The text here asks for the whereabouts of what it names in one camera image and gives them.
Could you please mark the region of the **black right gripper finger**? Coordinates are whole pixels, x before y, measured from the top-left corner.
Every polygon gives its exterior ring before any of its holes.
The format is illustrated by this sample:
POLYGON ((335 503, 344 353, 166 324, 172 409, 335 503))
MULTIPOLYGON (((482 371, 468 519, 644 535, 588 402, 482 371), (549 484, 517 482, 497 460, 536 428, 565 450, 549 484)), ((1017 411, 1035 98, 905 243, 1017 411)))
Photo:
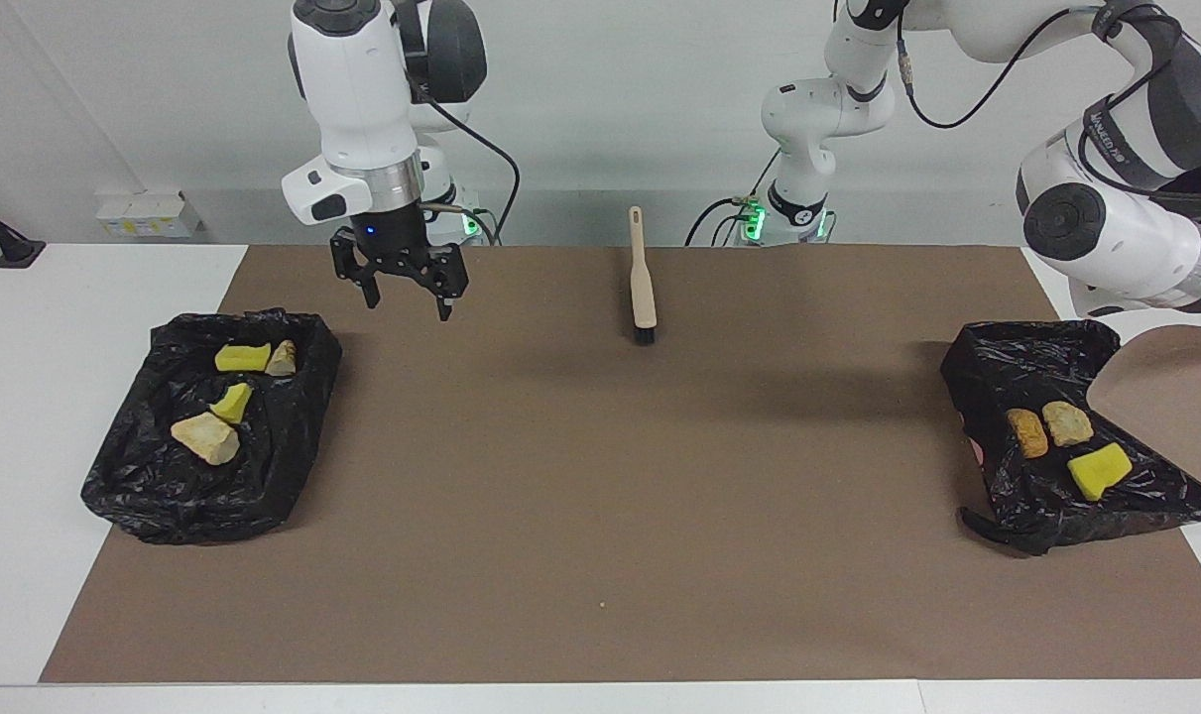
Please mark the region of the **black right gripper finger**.
POLYGON ((422 268, 418 269, 419 284, 436 299, 441 322, 450 320, 458 300, 464 298, 470 286, 464 254, 458 244, 424 250, 422 268))
POLYGON ((374 263, 358 262, 358 244, 355 244, 354 232, 349 227, 340 227, 329 240, 329 252, 334 275, 337 280, 351 282, 363 295, 369 310, 374 310, 381 302, 381 292, 377 280, 375 280, 374 263))

